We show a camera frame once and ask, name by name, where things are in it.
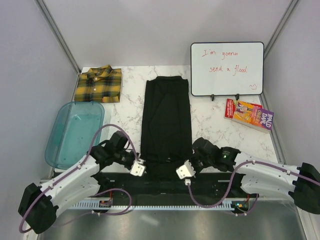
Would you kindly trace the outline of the black long sleeve shirt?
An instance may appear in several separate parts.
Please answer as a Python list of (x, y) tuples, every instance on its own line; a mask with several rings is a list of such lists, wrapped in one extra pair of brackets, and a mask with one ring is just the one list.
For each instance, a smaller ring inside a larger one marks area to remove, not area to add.
[(145, 87), (141, 158), (157, 181), (176, 180), (176, 169), (193, 154), (189, 82), (181, 76), (157, 76)]

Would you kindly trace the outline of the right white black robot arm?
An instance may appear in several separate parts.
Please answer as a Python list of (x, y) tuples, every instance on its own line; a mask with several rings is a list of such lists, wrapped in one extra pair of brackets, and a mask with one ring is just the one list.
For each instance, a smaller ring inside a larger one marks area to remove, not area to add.
[(320, 213), (320, 173), (313, 165), (270, 162), (233, 147), (219, 148), (202, 137), (192, 148), (190, 162), (195, 173), (208, 167), (231, 172), (228, 191), (241, 189), (249, 195), (283, 198), (306, 212)]

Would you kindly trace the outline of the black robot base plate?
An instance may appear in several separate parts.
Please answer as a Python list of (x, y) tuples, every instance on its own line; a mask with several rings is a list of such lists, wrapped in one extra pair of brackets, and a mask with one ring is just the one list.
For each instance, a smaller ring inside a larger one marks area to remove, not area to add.
[[(213, 205), (226, 193), (231, 173), (200, 173), (191, 180), (191, 191), (195, 200), (201, 205)], [(148, 175), (142, 177), (129, 173), (106, 172), (98, 174), (101, 183), (99, 192), (113, 188), (127, 191), (129, 197), (120, 191), (105, 193), (103, 197), (112, 197), (116, 205), (132, 206), (182, 206), (194, 205), (188, 187), (181, 179), (155, 180)]]

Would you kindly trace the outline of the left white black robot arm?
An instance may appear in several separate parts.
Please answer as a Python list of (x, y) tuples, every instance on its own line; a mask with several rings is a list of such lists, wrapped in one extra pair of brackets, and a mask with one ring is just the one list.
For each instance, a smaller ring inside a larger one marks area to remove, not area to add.
[(29, 184), (18, 207), (22, 216), (19, 231), (22, 234), (29, 231), (41, 234), (72, 205), (98, 194), (107, 180), (101, 170), (120, 162), (122, 156), (133, 159), (133, 154), (125, 151), (128, 141), (128, 135), (118, 130), (109, 140), (91, 147), (65, 172), (40, 185)]

